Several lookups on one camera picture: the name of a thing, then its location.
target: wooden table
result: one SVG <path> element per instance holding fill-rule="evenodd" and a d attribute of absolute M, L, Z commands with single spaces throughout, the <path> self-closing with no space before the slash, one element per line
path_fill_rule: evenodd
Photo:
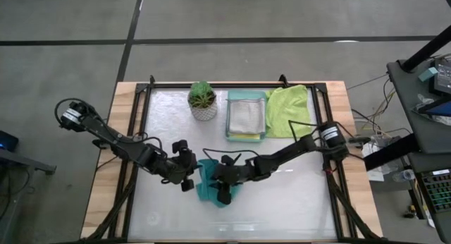
<path fill-rule="evenodd" d="M 330 107 L 333 113 L 333 120 L 340 122 L 344 125 L 344 127 L 346 127 L 346 129 L 348 129 L 349 132 L 355 134 L 354 119 L 352 117 L 351 107 L 349 99 L 347 97 L 345 83 L 343 81 L 316 81 L 297 83 L 326 83 Z M 136 84 L 136 82 L 118 83 L 114 94 L 111 114 L 109 118 L 109 125 L 121 133 L 127 133 Z M 141 100 L 138 104 L 135 132 L 137 131 L 138 125 L 140 123 L 142 107 L 144 104 L 143 101 L 144 100 Z M 325 114 L 322 114 L 322 117 L 324 120 L 326 120 Z M 354 154 L 360 154 L 359 150 L 357 149 L 350 148 L 350 151 Z M 112 157 L 114 157 L 114 155 L 111 153 L 111 151 L 104 150 L 100 154 L 98 164 L 102 164 Z M 352 206 L 356 209 L 360 217 L 370 227 L 370 229 L 375 234 L 382 236 L 381 225 L 379 223 L 376 206 L 373 200 L 373 194 L 371 192 L 371 187 L 369 185 L 369 180 L 368 176 L 366 175 L 366 169 L 363 161 L 354 157 L 348 157 L 343 161 L 343 166 Z M 116 185 L 118 183 L 120 168 L 121 160 L 117 159 L 103 166 L 101 170 L 96 173 L 94 182 L 92 184 L 91 195 L 89 197 L 89 204 L 85 215 L 85 222 L 82 227 L 82 238 L 88 237 L 88 235 L 90 235 L 98 227 L 98 225 L 108 214 L 109 210 L 112 208 L 116 194 Z M 349 231 L 347 229 L 347 219 L 342 208 L 340 208 L 340 216 L 345 236 L 349 236 Z M 122 225 L 123 216 L 120 213 L 119 222 L 117 225 L 118 232 L 121 232 Z"/>

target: green cloth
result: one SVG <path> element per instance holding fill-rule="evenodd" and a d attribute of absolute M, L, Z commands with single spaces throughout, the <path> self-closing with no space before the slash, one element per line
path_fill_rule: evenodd
<path fill-rule="evenodd" d="M 277 88 L 266 92 L 266 137 L 292 138 L 288 120 L 310 123 L 310 114 L 307 109 L 307 88 L 296 85 L 289 88 Z M 311 132 L 310 126 L 293 123 L 297 138 Z"/>

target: folded white towel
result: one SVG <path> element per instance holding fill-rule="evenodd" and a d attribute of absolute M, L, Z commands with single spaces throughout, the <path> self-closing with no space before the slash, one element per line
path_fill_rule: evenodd
<path fill-rule="evenodd" d="M 265 99 L 232 99 L 229 104 L 230 133 L 265 133 Z"/>

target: green succulent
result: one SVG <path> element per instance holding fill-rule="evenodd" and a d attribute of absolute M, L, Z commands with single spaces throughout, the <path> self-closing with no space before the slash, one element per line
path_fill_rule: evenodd
<path fill-rule="evenodd" d="M 192 107 L 207 108 L 213 104 L 215 97 L 213 88 L 207 82 L 200 81 L 191 85 L 188 102 Z"/>

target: white plant pot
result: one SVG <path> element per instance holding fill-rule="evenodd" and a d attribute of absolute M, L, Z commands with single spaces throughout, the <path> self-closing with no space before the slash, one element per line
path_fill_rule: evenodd
<path fill-rule="evenodd" d="M 199 121 L 211 120 L 218 112 L 218 104 L 216 103 L 216 97 L 214 97 L 213 104 L 211 104 L 207 108 L 193 107 L 193 106 L 191 106 L 189 101 L 188 101 L 188 104 L 190 105 L 192 115 Z"/>

